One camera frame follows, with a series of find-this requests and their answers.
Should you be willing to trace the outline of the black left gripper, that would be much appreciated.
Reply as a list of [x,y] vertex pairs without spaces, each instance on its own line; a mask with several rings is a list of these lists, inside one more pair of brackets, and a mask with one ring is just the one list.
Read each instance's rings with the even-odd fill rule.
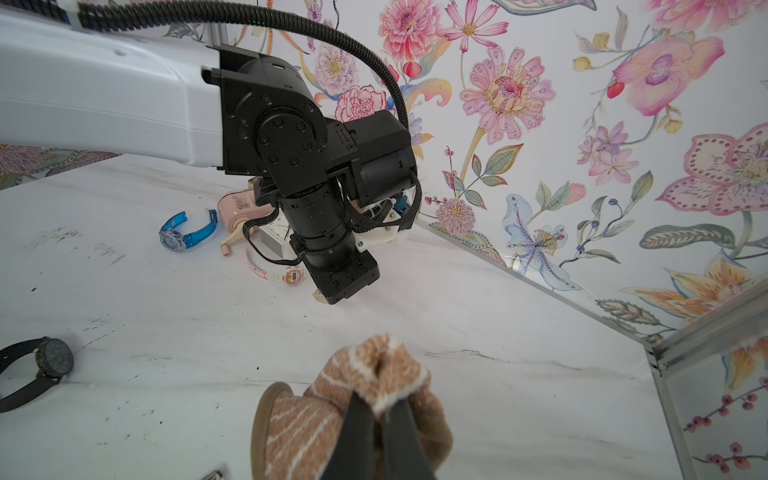
[[337,245],[318,250],[309,249],[302,237],[292,234],[290,245],[328,304],[349,299],[380,278],[378,263],[369,252],[357,250],[351,234]]

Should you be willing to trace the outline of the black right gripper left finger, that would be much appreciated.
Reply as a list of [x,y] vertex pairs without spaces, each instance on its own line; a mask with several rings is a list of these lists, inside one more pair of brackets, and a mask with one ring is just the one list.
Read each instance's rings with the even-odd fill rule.
[[321,480],[371,480],[374,475],[375,416],[356,392],[348,407]]

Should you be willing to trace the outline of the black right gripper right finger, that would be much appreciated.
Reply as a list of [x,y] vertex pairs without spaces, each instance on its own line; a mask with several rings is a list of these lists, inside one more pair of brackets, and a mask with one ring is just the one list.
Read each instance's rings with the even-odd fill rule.
[[383,415],[381,433],[386,480],[435,480],[407,399]]

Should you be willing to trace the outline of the pink white wristwatch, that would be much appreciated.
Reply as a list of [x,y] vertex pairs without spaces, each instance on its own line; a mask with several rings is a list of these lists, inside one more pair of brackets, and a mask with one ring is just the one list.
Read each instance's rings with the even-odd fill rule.
[[264,260],[254,250],[246,251],[246,259],[251,271],[257,277],[271,283],[294,287],[308,278],[308,274],[302,265],[275,265]]

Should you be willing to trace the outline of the brown striped cloth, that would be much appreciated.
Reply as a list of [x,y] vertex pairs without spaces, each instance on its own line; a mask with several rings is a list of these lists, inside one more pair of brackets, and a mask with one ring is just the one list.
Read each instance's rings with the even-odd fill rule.
[[433,479],[453,448],[431,374],[389,334],[338,350],[306,391],[262,394],[255,479]]

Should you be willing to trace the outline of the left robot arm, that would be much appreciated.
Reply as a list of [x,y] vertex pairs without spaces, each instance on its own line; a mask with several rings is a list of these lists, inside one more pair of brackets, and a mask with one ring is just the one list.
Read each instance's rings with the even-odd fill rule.
[[[267,27],[337,47],[383,81],[395,109],[334,120],[280,58],[136,36],[183,23]],[[256,5],[3,2],[1,139],[251,177],[262,213],[235,220],[233,236],[251,241],[284,218],[275,264],[304,268],[331,304],[379,278],[371,248],[405,238],[422,200],[406,103],[382,60],[334,28]]]

